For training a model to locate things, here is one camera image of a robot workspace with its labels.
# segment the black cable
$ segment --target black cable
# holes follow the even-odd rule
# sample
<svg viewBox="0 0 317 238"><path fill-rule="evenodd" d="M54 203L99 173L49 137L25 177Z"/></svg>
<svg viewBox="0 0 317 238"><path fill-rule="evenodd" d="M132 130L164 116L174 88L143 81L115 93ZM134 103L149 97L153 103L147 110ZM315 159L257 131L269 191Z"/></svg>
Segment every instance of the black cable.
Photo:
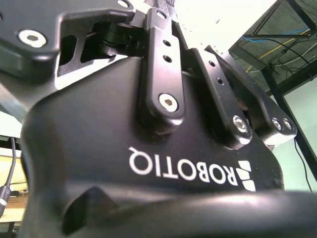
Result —
<svg viewBox="0 0 317 238"><path fill-rule="evenodd" d="M306 3L305 1L301 0L301 3L305 4L306 6L311 7L312 9L314 9L317 12L317 8L314 8L313 6L309 5L308 3Z"/></svg>
<svg viewBox="0 0 317 238"><path fill-rule="evenodd" d="M294 54L296 54L299 58L301 58L303 61L305 61L306 63L309 64L309 62L308 62L304 57L302 57L299 53L297 53L297 52L294 51L293 49L289 48L288 46L284 45L283 43L280 43L280 42L278 42L278 41L276 41L276 40L269 39L269 38L259 38L259 40L267 40L267 41L273 41L273 42L275 42L275 43L278 43L278 44L280 44L281 46L283 46L283 47L287 48L288 50L290 50L291 52L293 52Z"/></svg>
<svg viewBox="0 0 317 238"><path fill-rule="evenodd" d="M6 179L6 182L5 182L6 186L10 186L11 179L12 179L12 176L13 176L14 167L15 167L15 162L16 162L15 141L14 141L13 137L11 137L11 144L12 144L13 157L12 157L12 164L11 164L11 168L10 168L10 171L9 171L9 175L8 175L8 178Z"/></svg>
<svg viewBox="0 0 317 238"><path fill-rule="evenodd" d="M315 11L317 12L317 9L316 9L316 8L314 8L314 7L310 6L310 5L309 5L309 4L307 4L306 2L301 1L301 3L305 4L306 6L311 7L313 10L315 10ZM303 6L301 6L301 8L302 8L303 10L305 10L306 12L309 12L311 15L313 15L313 16L315 16L315 17L317 17L317 15L316 15L315 13L311 12L311 11L310 11L310 10L308 10L307 8L304 8Z"/></svg>
<svg viewBox="0 0 317 238"><path fill-rule="evenodd" d="M11 183L11 179L12 179L13 171L15 167L15 162L16 162L15 141L13 137L11 137L11 144L12 144L11 168L10 168L8 178L6 179L5 184L0 187L0 217L2 217L10 198L10 194L11 194L10 183Z"/></svg>
<svg viewBox="0 0 317 238"><path fill-rule="evenodd" d="M308 187L309 187L310 191L311 191L311 192L313 192L313 190L312 190L312 188L311 188L311 185L309 184L309 181L308 181L308 176L307 176L306 165L305 165L305 162L304 162L304 160L303 160L303 158L302 158L301 154L300 154L300 153L298 152L298 150L297 150L297 146L296 146L296 140L295 140L295 138L294 138L294 145L295 145L295 150L296 150L296 152L297 152L298 156L301 158L301 160L302 160L302 162L303 162L303 165L304 165L305 178L306 178L307 185L308 185Z"/></svg>
<svg viewBox="0 0 317 238"><path fill-rule="evenodd" d="M23 184L23 183L27 183L27 181L23 181L23 182L12 182L12 183L10 183L10 185L14 185L14 184Z"/></svg>

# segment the light green wall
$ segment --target light green wall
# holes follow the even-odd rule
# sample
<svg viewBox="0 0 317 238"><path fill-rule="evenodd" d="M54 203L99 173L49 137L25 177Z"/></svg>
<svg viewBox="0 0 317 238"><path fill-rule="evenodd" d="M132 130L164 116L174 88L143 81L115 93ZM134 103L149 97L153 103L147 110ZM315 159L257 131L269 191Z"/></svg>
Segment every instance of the light green wall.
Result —
<svg viewBox="0 0 317 238"><path fill-rule="evenodd" d="M317 79L287 94L285 99L317 154ZM279 145L273 152L282 167L285 189L309 190L303 163L295 150L294 140ZM306 168L310 185L313 191L317 192L317 182L307 164Z"/></svg>

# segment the ceiling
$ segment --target ceiling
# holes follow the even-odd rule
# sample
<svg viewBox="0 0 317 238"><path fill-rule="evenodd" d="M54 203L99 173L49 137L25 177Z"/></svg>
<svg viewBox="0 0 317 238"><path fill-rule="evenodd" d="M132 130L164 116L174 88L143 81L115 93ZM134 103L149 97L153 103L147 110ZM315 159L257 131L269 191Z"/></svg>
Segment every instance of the ceiling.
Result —
<svg viewBox="0 0 317 238"><path fill-rule="evenodd" d="M299 32L296 32L294 34L301 34L302 32L307 29L307 26L305 23L301 20L301 18L296 14L296 12L291 8L291 6L286 2L285 0L280 1L279 7L276 9L276 11L273 13L273 15L270 17L270 19L266 22L266 24L263 26L263 28L258 32L258 34L282 34L290 31L295 30L302 30ZM317 23L317 1L316 0L296 0L298 5L306 12L306 14L311 18L311 20L315 23ZM247 32L246 34L252 34L255 30L255 28L260 24L261 20L264 18L266 14L264 14ZM274 38L274 40L279 41L281 43L285 43L289 41L290 39L279 39ZM317 43L317 35L313 35L310 37L309 40L307 39L298 39L297 41L292 40L291 42L285 44L288 47L292 46L293 43L297 43L291 49L296 51L298 54L302 55L305 51L307 51L311 46L313 46L315 43ZM250 64L245 62L243 59L240 59L234 54L234 48L235 47L241 47L256 58L260 58L265 53L273 50L274 48L278 47L279 44L271 41L261 41L261 42L250 42L245 39L240 39L236 42L236 44L230 49L231 54L233 57L237 60L237 62L245 69L249 69L248 74L265 90L268 91L268 86L262 76L262 73L258 71L255 67L250 67ZM282 55L282 51L285 50L285 48L282 46L279 49L275 50L274 52L266 55L262 59L260 59L265 64L279 64L278 59ZM311 49L308 53L305 54L304 58L307 61L314 60L314 57L317 58L317 44L315 47ZM280 57L280 62L284 63L289 60L293 60L298 58L296 54L294 54L291 51L287 51L283 56ZM293 63L290 63L287 65L287 67L293 71L297 71L302 66L304 66L306 63L302 60L296 60ZM286 77L291 76L291 72L286 68L282 66L275 67L275 73L273 74L275 80L277 83L280 83L281 81L285 80Z"/></svg>

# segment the black metal bracket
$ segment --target black metal bracket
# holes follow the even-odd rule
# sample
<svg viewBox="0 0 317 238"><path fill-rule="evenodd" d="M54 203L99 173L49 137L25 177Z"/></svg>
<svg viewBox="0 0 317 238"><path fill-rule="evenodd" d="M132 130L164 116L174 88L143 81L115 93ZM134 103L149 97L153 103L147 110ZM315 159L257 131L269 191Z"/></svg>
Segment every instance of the black metal bracket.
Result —
<svg viewBox="0 0 317 238"><path fill-rule="evenodd" d="M306 12L296 3L295 0L286 0L288 4L292 7L292 9L296 12L296 14L302 19L302 21L307 25L307 27L310 29L310 32L308 32L306 35L259 35L258 32L261 30L261 28L265 25L265 23L269 20L269 18L272 16L272 14L275 12L275 10L279 7L280 1L277 1L268 14L263 18L262 22L259 24L259 26L255 29L252 35L244 35L246 38L250 39L256 39L256 38L295 38L295 39L309 39L311 35L314 35L317 32L317 26L316 23L306 14Z"/></svg>
<svg viewBox="0 0 317 238"><path fill-rule="evenodd" d="M252 139L252 129L239 108L229 82L221 70L214 54L191 47L186 29L179 23L175 24L182 41L182 59L185 67L191 67L201 74L206 81L212 100L210 110L211 122L218 140L231 149L239 149L249 144Z"/></svg>
<svg viewBox="0 0 317 238"><path fill-rule="evenodd" d="M146 127L167 134L181 125L185 114L179 42L172 36L170 17L158 8L148 11L144 28L149 45L142 66L139 117Z"/></svg>
<svg viewBox="0 0 317 238"><path fill-rule="evenodd" d="M219 54L211 46L207 51L216 55L227 75L232 79L234 92L248 107L252 127L267 145L276 145L295 137L297 129L292 119L244 72L237 62L226 53Z"/></svg>
<svg viewBox="0 0 317 238"><path fill-rule="evenodd" d="M308 140L306 139L303 130L301 129L300 125L298 124L298 122L297 122L295 116L293 115L292 110L288 106L285 98L283 97L283 95L279 91L279 89L277 87L277 83L276 83L274 77L272 76L271 72L269 70L267 70L266 68L264 68L264 69L262 69L262 74L263 74L264 79L266 80L274 98L276 99L276 102L288 114L288 116L293 120L293 124L296 125L296 127L298 129L298 133L297 133L295 139L296 139L298 146L301 149L301 151L305 157L305 160L306 160L308 166L310 167L310 169L312 171L312 174L314 175L315 179L317 180L317 157L316 157L316 154L314 153Z"/></svg>
<svg viewBox="0 0 317 238"><path fill-rule="evenodd" d="M33 83L48 81L55 75L58 65L60 36L67 35L67 32L62 30L69 29L64 28L63 23L92 18L96 22L128 23L133 19L136 10L129 1L122 2L126 7L120 5L117 0L55 0L46 1L45 7L35 0L12 0L2 4L0 58L6 60L0 61L1 70ZM36 35L23 36L23 43L23 30L36 31ZM39 38L42 44L31 47L32 41L37 42Z"/></svg>

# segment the bright light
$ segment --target bright light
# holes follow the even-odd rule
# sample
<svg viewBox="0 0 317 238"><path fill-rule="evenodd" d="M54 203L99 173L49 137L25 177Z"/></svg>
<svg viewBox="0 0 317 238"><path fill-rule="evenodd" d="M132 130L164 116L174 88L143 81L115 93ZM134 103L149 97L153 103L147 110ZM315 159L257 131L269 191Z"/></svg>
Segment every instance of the bright light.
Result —
<svg viewBox="0 0 317 238"><path fill-rule="evenodd" d="M180 23L196 34L198 43L227 51L276 0L180 0Z"/></svg>

